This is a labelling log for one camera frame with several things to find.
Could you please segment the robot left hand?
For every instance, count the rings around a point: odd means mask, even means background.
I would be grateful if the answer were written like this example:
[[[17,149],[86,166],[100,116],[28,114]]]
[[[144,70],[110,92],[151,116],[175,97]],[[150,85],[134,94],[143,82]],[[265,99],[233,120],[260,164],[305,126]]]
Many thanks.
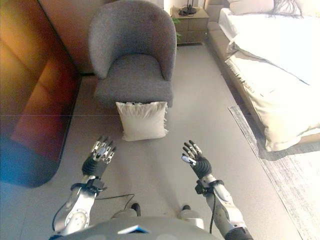
[[[107,166],[115,155],[116,147],[109,137],[101,136],[93,145],[87,159],[82,165],[82,174],[84,176],[94,176],[100,179]]]

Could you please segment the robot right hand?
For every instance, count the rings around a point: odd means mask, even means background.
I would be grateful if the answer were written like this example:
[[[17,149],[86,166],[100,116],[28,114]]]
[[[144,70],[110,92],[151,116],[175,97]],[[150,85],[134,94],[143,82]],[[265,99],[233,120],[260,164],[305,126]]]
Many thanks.
[[[202,150],[196,143],[189,140],[189,143],[184,143],[182,148],[185,153],[182,153],[181,159],[189,164],[196,176],[201,180],[203,177],[212,174],[212,166],[204,157]]]

